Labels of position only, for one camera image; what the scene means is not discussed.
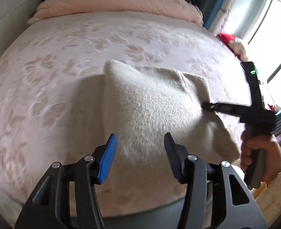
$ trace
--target fluffy white sleeve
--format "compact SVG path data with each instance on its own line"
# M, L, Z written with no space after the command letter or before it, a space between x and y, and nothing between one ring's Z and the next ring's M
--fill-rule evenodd
M269 227L281 214L281 172L273 179L269 188L256 199L256 202Z

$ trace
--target floral pattern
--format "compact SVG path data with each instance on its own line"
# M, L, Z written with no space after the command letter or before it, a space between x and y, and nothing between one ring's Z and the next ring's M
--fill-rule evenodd
M198 74L208 79L215 102L250 103L239 61L198 24L135 12L39 21L0 59L2 190L25 202L53 162L76 162L105 143L103 66L110 59ZM223 118L239 144L242 126ZM104 216L128 206L121 199L108 207L99 189L97 196Z

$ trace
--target beige towel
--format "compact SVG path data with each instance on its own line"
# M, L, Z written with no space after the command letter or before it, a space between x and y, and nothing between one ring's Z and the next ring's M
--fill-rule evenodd
M201 109L210 101L203 77L108 61L103 99L106 139L111 133L119 139L109 178L98 190L105 197L99 202L109 204L103 214L135 213L184 196L164 150L166 132L204 161L239 158L220 117Z

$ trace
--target hand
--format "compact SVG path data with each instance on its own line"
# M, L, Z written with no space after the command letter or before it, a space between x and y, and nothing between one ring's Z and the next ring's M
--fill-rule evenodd
M251 139L246 138L245 131L241 135L241 162L240 167L246 170L252 163L251 153L252 150L264 149L266 153L266 169L262 182L267 186L281 172L281 148L277 143L276 137L259 135Z

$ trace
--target metal screw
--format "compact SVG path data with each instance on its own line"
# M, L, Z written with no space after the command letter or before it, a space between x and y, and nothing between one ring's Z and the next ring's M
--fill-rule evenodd
M84 157L84 160L85 160L86 162L91 162L91 161L94 160L94 157L93 157L92 155L87 155L87 156Z
M189 155L187 158L188 158L190 161L196 161L196 160L197 160L197 156L195 156L195 155Z
M230 163L228 161L221 162L221 165L226 168L230 167Z
M59 162L54 162L52 165L52 168L56 169L60 167L60 163Z

